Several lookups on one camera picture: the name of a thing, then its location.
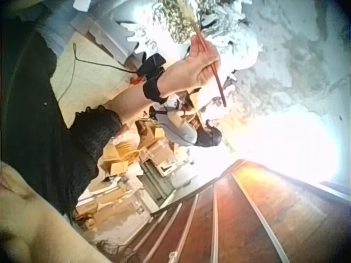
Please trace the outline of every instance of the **yellow coil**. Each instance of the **yellow coil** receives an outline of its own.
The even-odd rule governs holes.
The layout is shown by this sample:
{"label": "yellow coil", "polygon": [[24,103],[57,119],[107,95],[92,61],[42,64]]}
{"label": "yellow coil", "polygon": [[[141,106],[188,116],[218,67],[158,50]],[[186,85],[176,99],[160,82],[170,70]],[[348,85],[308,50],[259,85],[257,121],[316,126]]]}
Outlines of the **yellow coil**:
{"label": "yellow coil", "polygon": [[128,161],[129,165],[134,163],[140,155],[139,150],[134,149],[128,142],[120,142],[117,144],[116,149],[118,154],[121,156],[121,160],[123,162]]}

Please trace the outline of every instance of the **black hair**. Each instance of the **black hair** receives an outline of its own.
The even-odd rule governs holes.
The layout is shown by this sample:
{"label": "black hair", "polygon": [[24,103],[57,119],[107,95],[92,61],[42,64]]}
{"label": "black hair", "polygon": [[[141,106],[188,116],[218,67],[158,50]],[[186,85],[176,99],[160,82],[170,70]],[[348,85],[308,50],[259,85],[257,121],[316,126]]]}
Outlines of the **black hair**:
{"label": "black hair", "polygon": [[197,129],[197,139],[194,143],[195,146],[199,147],[213,147],[218,146],[222,140],[222,133],[216,127],[212,127],[206,122],[206,126],[211,130],[210,132],[200,126]]}

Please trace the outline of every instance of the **black wristband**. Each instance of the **black wristband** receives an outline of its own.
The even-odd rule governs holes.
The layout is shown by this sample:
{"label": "black wristband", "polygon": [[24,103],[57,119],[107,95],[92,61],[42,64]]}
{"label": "black wristband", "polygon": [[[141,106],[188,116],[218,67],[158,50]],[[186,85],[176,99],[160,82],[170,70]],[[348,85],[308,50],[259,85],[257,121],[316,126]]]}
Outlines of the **black wristband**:
{"label": "black wristband", "polygon": [[168,97],[167,98],[160,97],[161,93],[157,87],[157,81],[160,76],[161,75],[158,75],[146,81],[143,85],[143,92],[147,99],[152,100],[154,102],[158,102],[159,104],[164,104],[167,101]]}

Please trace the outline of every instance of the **paintbrush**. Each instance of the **paintbrush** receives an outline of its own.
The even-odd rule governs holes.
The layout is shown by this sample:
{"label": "paintbrush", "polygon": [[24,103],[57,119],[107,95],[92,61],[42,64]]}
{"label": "paintbrush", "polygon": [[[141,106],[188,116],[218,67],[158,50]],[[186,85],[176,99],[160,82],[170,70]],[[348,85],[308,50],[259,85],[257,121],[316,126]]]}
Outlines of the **paintbrush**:
{"label": "paintbrush", "polygon": [[[196,32],[199,40],[200,40],[200,43],[202,45],[202,47],[204,48],[205,51],[208,50],[207,48],[207,44],[200,32],[200,29],[198,28],[196,22],[195,22],[195,19],[194,19],[194,15],[192,13],[192,11],[190,10],[190,8],[184,3],[184,0],[176,0],[177,3],[174,3],[173,1],[171,0],[167,0],[175,5],[177,5],[183,15],[184,15],[184,18],[189,20],[190,22],[190,25],[193,27],[194,31]],[[219,80],[219,77],[218,77],[218,73],[217,73],[217,70],[216,70],[216,67],[214,66],[214,64],[211,64],[211,69],[212,69],[212,72],[214,74],[214,77],[216,78],[216,81],[217,81],[217,85],[218,85],[218,89],[219,89],[219,93],[220,93],[220,97],[222,98],[222,102],[223,102],[223,106],[226,107],[227,106],[227,102],[225,100],[225,96],[224,96],[224,93],[223,93],[223,88],[222,88],[222,85],[220,83],[220,80]]]}

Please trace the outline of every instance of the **beige floor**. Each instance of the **beige floor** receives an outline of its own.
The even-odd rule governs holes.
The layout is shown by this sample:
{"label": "beige floor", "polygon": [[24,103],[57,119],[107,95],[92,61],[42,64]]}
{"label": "beige floor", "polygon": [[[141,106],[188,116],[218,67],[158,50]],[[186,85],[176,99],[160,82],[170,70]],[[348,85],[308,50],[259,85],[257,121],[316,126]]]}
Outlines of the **beige floor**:
{"label": "beige floor", "polygon": [[[73,70],[73,48],[77,45],[77,57],[83,60],[122,67],[92,42],[75,33],[58,60],[55,74],[51,79],[56,98],[59,99],[71,81]],[[75,112],[84,111],[87,106],[96,107],[114,98],[129,85],[131,74],[114,68],[91,65],[76,61],[73,81],[59,105],[67,126],[71,126]]]}

